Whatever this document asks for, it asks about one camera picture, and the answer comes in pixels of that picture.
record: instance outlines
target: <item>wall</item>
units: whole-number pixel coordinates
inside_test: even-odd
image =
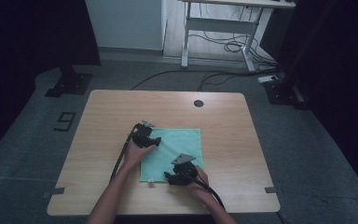
[[[166,0],[86,0],[98,47],[162,50]]]

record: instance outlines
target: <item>table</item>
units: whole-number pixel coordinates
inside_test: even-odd
[[[255,32],[260,22],[263,9],[265,7],[272,8],[294,8],[296,4],[294,2],[286,2],[281,0],[279,2],[272,0],[180,0],[188,4],[186,14],[186,28],[185,28],[185,42],[182,49],[182,68],[187,68],[188,61],[188,32],[194,31],[210,31],[220,33],[232,33],[249,35],[247,38],[245,47],[242,49],[242,55],[246,62],[249,71],[255,71],[255,66],[252,62],[252,56],[250,54],[250,47],[255,38]],[[257,16],[254,21],[229,21],[229,20],[217,20],[207,18],[191,18],[191,3],[205,3],[205,4],[219,4],[219,5],[236,5],[245,7],[260,7],[257,12]]]
[[[200,100],[202,107],[195,106]],[[48,213],[88,215],[109,183],[125,139],[142,119],[159,128],[201,129],[205,172],[229,213],[277,212],[255,127],[240,93],[93,91],[68,152]],[[183,187],[139,182],[131,174],[121,215],[208,214]]]

